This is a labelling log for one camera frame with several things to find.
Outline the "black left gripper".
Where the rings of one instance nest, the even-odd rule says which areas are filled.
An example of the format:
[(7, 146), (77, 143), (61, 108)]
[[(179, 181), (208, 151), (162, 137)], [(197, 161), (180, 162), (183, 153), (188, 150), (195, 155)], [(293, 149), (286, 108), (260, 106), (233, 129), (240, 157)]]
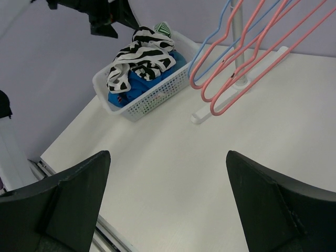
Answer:
[(139, 23), (128, 1), (109, 0), (47, 0), (50, 9), (59, 5), (74, 9), (88, 15), (90, 33), (95, 36), (118, 38), (113, 23), (119, 23), (134, 30)]

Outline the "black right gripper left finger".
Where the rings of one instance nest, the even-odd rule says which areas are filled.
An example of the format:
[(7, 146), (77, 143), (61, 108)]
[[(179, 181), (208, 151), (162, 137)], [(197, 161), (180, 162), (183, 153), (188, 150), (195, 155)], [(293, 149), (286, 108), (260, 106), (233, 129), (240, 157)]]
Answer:
[(89, 251), (111, 156), (100, 151), (1, 195), (1, 251)]

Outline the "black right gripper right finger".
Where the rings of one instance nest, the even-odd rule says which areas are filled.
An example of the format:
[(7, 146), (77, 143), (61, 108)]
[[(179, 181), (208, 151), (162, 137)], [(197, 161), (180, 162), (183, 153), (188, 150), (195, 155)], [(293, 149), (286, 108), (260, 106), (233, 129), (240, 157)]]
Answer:
[(335, 193), (229, 151), (226, 167), (249, 251), (335, 251)]

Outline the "black white striped tank top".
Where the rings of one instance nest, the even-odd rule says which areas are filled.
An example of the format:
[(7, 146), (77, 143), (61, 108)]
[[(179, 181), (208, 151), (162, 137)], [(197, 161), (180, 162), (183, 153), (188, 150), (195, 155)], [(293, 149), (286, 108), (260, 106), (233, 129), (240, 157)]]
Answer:
[(165, 34), (146, 26), (139, 27), (132, 35), (131, 43), (115, 56), (107, 77), (110, 93), (119, 94), (131, 90), (128, 74), (134, 72), (145, 81), (159, 77), (176, 64), (170, 55), (175, 42)]

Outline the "green white striped tank top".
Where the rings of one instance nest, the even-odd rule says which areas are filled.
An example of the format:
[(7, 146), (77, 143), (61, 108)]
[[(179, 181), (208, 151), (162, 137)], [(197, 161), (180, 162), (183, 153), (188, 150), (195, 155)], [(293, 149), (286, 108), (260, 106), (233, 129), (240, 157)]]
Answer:
[(153, 26), (155, 32), (165, 35), (167, 37), (172, 36), (172, 30), (167, 22), (160, 22)]

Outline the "bright blue tank top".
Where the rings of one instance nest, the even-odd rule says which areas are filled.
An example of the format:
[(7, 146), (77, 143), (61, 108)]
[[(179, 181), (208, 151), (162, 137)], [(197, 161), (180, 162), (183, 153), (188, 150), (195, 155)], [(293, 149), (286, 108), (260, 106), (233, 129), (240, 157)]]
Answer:
[(130, 71), (128, 73), (128, 80), (131, 85), (131, 90), (117, 94), (109, 93), (108, 101), (118, 108), (123, 108), (186, 64), (185, 58), (176, 50), (170, 52), (169, 55), (176, 61), (176, 64), (173, 67), (151, 81), (146, 81), (133, 71)]

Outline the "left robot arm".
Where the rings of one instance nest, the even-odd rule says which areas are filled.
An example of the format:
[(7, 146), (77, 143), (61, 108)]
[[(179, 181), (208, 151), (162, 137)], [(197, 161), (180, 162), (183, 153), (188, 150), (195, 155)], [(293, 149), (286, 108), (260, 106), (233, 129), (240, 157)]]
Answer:
[(94, 36), (86, 15), (45, 1), (1, 1), (1, 185), (36, 180), (30, 161), (93, 99), (93, 75), (131, 38)]

